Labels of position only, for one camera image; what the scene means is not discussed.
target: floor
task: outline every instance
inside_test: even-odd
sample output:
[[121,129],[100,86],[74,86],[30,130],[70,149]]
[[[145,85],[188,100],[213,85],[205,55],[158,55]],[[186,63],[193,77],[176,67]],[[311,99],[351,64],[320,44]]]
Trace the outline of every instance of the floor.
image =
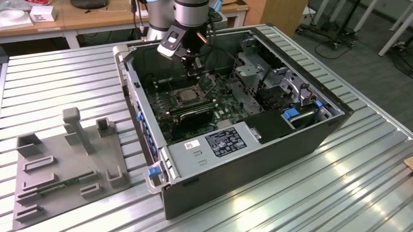
[[[309,0],[311,8],[317,9],[321,0]],[[335,1],[331,0],[324,13],[332,9]],[[336,23],[348,12],[351,3],[346,2]],[[358,7],[348,28],[354,28],[364,9]],[[311,32],[295,35],[296,43],[326,64],[326,66],[359,90],[359,92],[410,129],[413,130],[413,79],[394,67],[391,52],[386,56],[376,55],[383,44],[391,37],[388,31],[391,22],[371,14],[364,26],[358,32],[358,42],[354,48],[338,59],[324,59],[313,52],[313,47],[327,39]],[[402,41],[413,35],[406,31]],[[335,57],[347,47],[336,51],[327,46],[320,46],[317,52],[326,57]],[[413,64],[413,57],[406,57]]]

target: wooden table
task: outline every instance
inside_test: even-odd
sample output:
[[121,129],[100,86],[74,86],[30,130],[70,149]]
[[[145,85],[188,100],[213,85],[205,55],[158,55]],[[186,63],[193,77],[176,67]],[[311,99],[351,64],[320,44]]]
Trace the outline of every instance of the wooden table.
[[64,22],[60,1],[52,4],[57,11],[54,22],[33,22],[33,26],[0,31],[0,44],[17,41],[37,40],[53,37],[64,37]]
[[[77,35],[134,28],[128,0],[109,0],[106,7],[90,10],[88,13],[86,10],[73,7],[69,0],[56,0],[52,4],[57,9],[56,21],[33,22],[31,27],[1,31],[0,44],[65,37],[69,48],[78,48]],[[221,12],[225,17],[235,18],[233,27],[243,25],[247,10],[247,5],[236,3],[223,6]],[[144,26],[148,26],[149,18],[141,19]]]

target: wheel caster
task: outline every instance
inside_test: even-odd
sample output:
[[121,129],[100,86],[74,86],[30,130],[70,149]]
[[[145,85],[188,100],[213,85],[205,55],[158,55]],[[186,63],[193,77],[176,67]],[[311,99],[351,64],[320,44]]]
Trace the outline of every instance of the wheel caster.
[[301,32],[303,32],[303,29],[301,29],[301,28],[297,28],[297,29],[295,30],[295,32],[296,32],[297,35],[300,35]]
[[332,50],[336,50],[339,48],[339,44],[338,43],[332,43]]

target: table leg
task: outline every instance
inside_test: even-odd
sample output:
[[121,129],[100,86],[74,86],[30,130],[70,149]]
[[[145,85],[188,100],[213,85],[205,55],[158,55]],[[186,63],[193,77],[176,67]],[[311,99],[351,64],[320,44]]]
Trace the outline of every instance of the table leg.
[[402,23],[399,29],[396,30],[396,32],[394,33],[394,35],[391,36],[390,40],[387,41],[386,45],[382,47],[378,55],[382,57],[387,50],[390,49],[390,47],[392,46],[392,44],[395,43],[398,37],[400,36],[400,34],[404,32],[407,26],[410,25],[413,21],[413,13],[410,14],[410,16],[407,17],[407,19],[404,20],[404,22]]
[[328,1],[330,0],[321,0],[320,6],[319,6],[319,9],[316,11],[315,18],[313,18],[313,25],[316,25],[316,23],[320,19],[320,16],[321,16],[321,13],[323,13],[324,7],[327,6]]
[[77,32],[74,30],[66,30],[62,32],[62,36],[65,37],[65,41],[70,49],[80,48],[76,35],[77,35]]
[[245,11],[239,11],[236,13],[236,17],[235,17],[235,22],[233,22],[233,27],[241,27],[244,25],[244,16],[245,16]]
[[410,13],[411,8],[413,8],[413,2],[410,3],[406,10],[402,12],[400,16],[398,17],[395,23],[392,24],[392,27],[390,28],[390,31],[394,31],[395,28],[398,27],[400,21],[404,20],[407,14]]
[[340,1],[339,1],[338,6],[336,6],[336,8],[335,8],[335,10],[334,10],[334,13],[332,13],[332,15],[331,15],[331,18],[328,19],[330,22],[334,22],[334,21],[335,21],[336,16],[338,16],[338,14],[339,14],[339,12],[340,12],[340,9],[342,9],[343,4],[346,3],[346,1],[347,1],[347,0],[340,0]]
[[359,19],[359,22],[356,23],[355,27],[354,27],[354,32],[356,33],[363,25],[363,23],[366,22],[370,14],[371,14],[371,11],[375,7],[375,3],[376,3],[378,0],[372,0],[370,5],[368,5],[368,8],[366,9],[366,12],[363,13],[360,19]]

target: green circuit board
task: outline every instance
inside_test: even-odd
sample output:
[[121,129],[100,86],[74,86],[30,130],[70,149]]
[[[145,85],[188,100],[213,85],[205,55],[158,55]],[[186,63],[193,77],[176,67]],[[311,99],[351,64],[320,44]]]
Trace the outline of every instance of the green circuit board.
[[[247,112],[227,87],[227,79],[204,74],[192,86],[169,91],[146,93],[148,102],[168,145],[208,133],[221,125],[235,124]],[[184,117],[203,112],[201,124],[182,128]]]

